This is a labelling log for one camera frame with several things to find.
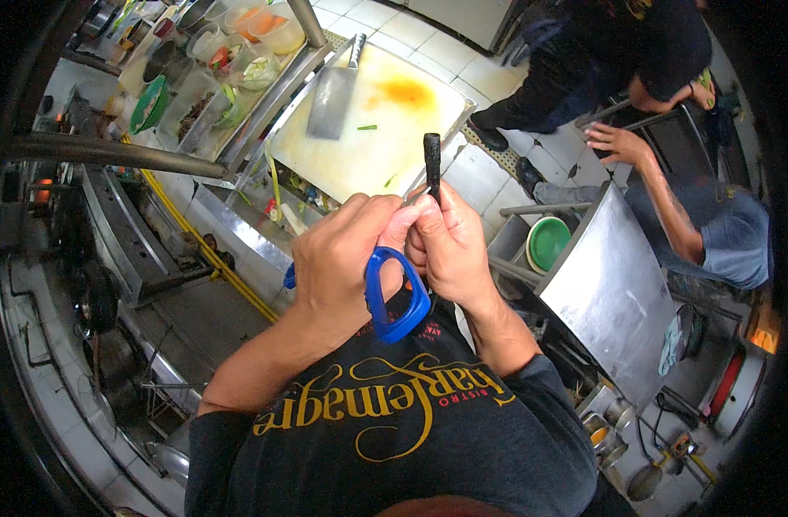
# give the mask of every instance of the cutting board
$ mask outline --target cutting board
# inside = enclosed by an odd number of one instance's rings
[[[346,66],[345,52],[336,66]],[[425,168],[423,134],[445,136],[473,101],[408,61],[366,43],[341,140],[307,138],[314,95],[275,133],[271,153],[338,202],[403,195]],[[357,128],[377,124],[376,130]]]

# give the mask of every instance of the cleaver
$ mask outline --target cleaver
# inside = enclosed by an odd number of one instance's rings
[[[347,68],[329,66],[319,73],[314,103],[308,119],[308,138],[339,140],[342,138],[345,117],[351,104],[353,86],[357,82],[359,57],[365,45],[365,35],[354,37]]]

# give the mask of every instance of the hand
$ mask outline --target hand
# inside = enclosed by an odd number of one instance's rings
[[[414,204],[420,216],[408,233],[405,255],[438,295],[473,312],[496,293],[480,216],[444,181],[440,202],[441,207],[424,195]]]
[[[593,122],[592,129],[585,130],[585,134],[593,140],[586,144],[592,149],[608,150],[609,156],[601,160],[608,165],[615,161],[622,161],[630,165],[637,165],[643,160],[648,160],[653,155],[652,148],[647,142],[635,133],[626,129],[613,128],[600,122]]]
[[[712,80],[707,86],[704,86],[697,80],[692,81],[690,85],[692,86],[692,98],[696,101],[696,104],[701,106],[701,109],[709,111],[716,106],[716,84]]]
[[[356,193],[293,242],[296,301],[289,311],[316,326],[334,348],[371,319],[365,303],[365,267],[374,246],[405,248],[409,227],[420,216],[415,207],[400,209],[402,198]],[[402,266],[386,262],[380,271],[388,300],[402,285]]]

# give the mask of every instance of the scissors blade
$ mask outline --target scissors blade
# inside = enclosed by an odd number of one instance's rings
[[[400,208],[404,209],[405,207],[409,207],[409,206],[413,205],[415,202],[417,202],[417,200],[420,198],[420,196],[422,196],[424,193],[428,192],[429,188],[430,188],[429,185],[426,184],[426,185],[423,185],[422,187],[420,187],[419,189],[412,191],[412,193],[414,193],[414,195],[411,196],[411,199],[408,199],[407,201],[403,202],[402,206],[400,206]]]

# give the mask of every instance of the forearm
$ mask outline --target forearm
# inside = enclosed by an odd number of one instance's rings
[[[347,341],[316,328],[304,311],[291,308],[272,327],[228,357],[204,390],[199,415],[219,410],[257,413],[299,373]]]
[[[492,290],[477,304],[462,308],[474,347],[479,356],[500,377],[523,368],[532,357],[542,353],[526,324]]]
[[[685,98],[692,96],[692,88],[685,84],[666,103],[652,98],[647,93],[646,87],[641,83],[640,77],[634,77],[629,84],[629,100],[633,107],[642,112],[666,113],[675,108],[675,105]]]
[[[667,235],[670,247],[682,259],[693,264],[704,262],[704,242],[701,233],[692,225],[687,210],[669,188],[667,179],[649,153],[635,165],[644,180],[648,195],[655,207],[658,220]]]

